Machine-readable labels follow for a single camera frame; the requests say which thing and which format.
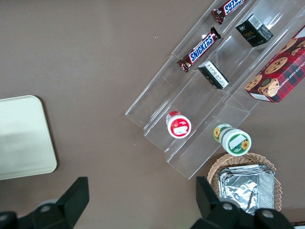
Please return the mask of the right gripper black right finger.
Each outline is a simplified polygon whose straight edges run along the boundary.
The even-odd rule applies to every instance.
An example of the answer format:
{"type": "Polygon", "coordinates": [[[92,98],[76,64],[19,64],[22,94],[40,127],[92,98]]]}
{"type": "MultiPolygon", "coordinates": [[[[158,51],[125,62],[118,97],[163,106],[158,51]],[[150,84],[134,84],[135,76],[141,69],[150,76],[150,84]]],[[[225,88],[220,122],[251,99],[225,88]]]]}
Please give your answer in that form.
{"type": "Polygon", "coordinates": [[[196,178],[196,202],[202,217],[193,229],[293,229],[280,212],[260,208],[250,215],[233,203],[220,201],[206,177],[196,178]]]}

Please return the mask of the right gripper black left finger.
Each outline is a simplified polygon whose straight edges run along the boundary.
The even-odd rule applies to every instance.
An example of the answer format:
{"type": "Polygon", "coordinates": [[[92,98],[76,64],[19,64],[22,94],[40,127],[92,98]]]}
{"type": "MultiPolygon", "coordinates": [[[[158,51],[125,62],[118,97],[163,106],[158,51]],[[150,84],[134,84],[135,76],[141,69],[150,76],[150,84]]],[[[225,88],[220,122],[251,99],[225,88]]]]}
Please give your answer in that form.
{"type": "Polygon", "coordinates": [[[79,177],[55,202],[46,203],[21,218],[13,211],[0,213],[2,229],[72,229],[90,200],[87,177],[79,177]]]}

